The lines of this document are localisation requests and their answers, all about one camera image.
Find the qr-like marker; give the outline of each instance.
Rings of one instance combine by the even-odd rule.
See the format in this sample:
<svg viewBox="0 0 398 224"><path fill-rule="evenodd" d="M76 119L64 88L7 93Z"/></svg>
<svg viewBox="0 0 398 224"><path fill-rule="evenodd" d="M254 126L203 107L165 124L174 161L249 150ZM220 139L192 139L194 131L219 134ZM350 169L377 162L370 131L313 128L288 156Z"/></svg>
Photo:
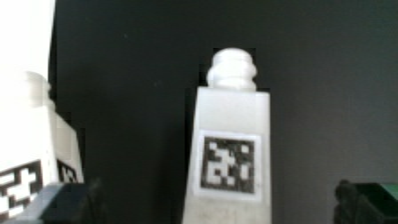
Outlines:
<svg viewBox="0 0 398 224"><path fill-rule="evenodd" d="M23 212L41 188L43 172L39 161L0 172L0 222Z"/></svg>
<svg viewBox="0 0 398 224"><path fill-rule="evenodd" d="M201 188L254 193L254 141L204 137Z"/></svg>
<svg viewBox="0 0 398 224"><path fill-rule="evenodd" d="M71 166L66 165L60 160L57 160L57 166L59 166L59 179L64 183L76 183L78 177L76 177L76 170L71 168Z"/></svg>

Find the white surface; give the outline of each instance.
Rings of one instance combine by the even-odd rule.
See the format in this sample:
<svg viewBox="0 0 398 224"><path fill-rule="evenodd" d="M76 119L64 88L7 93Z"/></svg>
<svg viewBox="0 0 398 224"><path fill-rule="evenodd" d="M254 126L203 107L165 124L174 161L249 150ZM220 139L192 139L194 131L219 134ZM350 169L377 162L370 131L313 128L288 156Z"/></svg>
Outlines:
<svg viewBox="0 0 398 224"><path fill-rule="evenodd" d="M57 160L75 169L78 182L84 182L84 174L76 133L53 111L46 80L36 73L18 72L12 76L0 75L0 80L0 89L7 89L11 84L18 86L18 91L11 88L0 96L0 187L12 183L5 188L7 195L0 195L4 211L4 198L14 196L18 201L36 196L28 184L39 176L27 169L9 176L14 168L41 161L43 186L60 182ZM21 182L14 183L14 175L21 177ZM21 211L21 207L9 208L9 216Z"/></svg>
<svg viewBox="0 0 398 224"><path fill-rule="evenodd" d="M199 87L197 90L183 224L270 224L270 95L254 92L256 85L247 84L249 77L256 74L256 68L245 69L251 64L247 63L247 54L235 49L224 52L231 52L233 57L222 57L222 60L220 57L215 57L215 67L220 64L231 65L231 67L210 69L210 88ZM222 82L236 77L245 82ZM226 190L213 190L213 195L197 193L197 189L201 189L197 184L201 178L197 164L201 164L203 154L201 135L206 132L213 132L215 135L217 133L219 135L229 134L235 138L243 137L245 139L247 136L259 138L261 155L256 157L259 170L254 171L254 173L259 172L261 180L256 186L261 192L259 200L249 200L240 193L231 193Z"/></svg>
<svg viewBox="0 0 398 224"><path fill-rule="evenodd" d="M48 78L55 0L0 0L0 64Z"/></svg>

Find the white cap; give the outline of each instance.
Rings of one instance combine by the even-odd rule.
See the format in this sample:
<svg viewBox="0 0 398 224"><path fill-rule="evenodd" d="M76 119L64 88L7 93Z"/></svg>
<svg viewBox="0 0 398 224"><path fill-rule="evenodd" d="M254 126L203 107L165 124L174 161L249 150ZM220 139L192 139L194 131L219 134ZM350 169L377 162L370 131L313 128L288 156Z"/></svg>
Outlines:
<svg viewBox="0 0 398 224"><path fill-rule="evenodd" d="M50 84L44 77L18 67L0 66L0 109L32 108L53 102L48 98Z"/></svg>
<svg viewBox="0 0 398 224"><path fill-rule="evenodd" d="M251 54L238 48L226 48L213 56L213 66L208 71L210 88L256 91L252 77L258 70Z"/></svg>

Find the black backdrop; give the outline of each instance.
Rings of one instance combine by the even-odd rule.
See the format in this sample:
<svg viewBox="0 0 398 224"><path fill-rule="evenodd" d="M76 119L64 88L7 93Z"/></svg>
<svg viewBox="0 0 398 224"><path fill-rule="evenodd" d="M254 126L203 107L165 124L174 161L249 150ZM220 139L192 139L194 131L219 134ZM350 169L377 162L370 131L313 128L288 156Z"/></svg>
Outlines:
<svg viewBox="0 0 398 224"><path fill-rule="evenodd" d="M341 179L398 181L398 1L59 0L57 111L112 223L179 223L195 88L251 49L272 94L274 224L332 223Z"/></svg>

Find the white block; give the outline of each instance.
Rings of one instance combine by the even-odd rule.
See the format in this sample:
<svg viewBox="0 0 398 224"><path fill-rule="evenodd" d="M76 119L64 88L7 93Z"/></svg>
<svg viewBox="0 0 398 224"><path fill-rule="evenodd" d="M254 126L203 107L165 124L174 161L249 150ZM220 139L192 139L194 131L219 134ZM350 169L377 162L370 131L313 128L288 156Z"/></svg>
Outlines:
<svg viewBox="0 0 398 224"><path fill-rule="evenodd" d="M197 89L183 224L272 223L270 95L254 73L249 54L219 52Z"/></svg>

